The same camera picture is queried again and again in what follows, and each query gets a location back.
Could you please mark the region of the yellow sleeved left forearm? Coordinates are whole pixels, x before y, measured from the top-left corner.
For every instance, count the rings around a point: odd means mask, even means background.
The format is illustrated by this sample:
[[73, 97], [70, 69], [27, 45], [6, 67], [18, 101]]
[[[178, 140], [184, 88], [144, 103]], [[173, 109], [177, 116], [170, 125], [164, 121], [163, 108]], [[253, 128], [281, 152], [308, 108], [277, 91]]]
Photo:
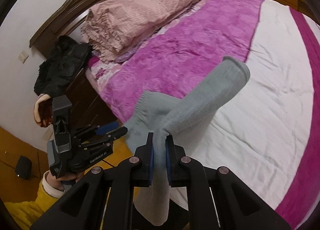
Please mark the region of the yellow sleeved left forearm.
[[56, 178], [50, 171], [46, 171], [35, 201], [5, 202], [5, 208], [21, 229], [30, 229], [31, 225], [65, 194], [63, 181], [69, 181], [68, 177]]

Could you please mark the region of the operator left hand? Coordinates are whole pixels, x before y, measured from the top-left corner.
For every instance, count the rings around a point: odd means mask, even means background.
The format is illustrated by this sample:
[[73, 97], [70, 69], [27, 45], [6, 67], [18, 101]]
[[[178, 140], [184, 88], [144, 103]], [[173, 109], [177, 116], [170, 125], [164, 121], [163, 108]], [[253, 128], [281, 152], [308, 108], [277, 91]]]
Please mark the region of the operator left hand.
[[80, 172], [80, 173], [68, 173], [60, 178], [57, 178], [56, 176], [53, 176], [51, 172], [48, 172], [46, 176], [46, 181], [47, 183], [52, 187], [57, 190], [64, 190], [64, 184], [69, 181], [75, 180], [75, 182], [78, 182], [83, 176], [85, 175], [85, 172]]

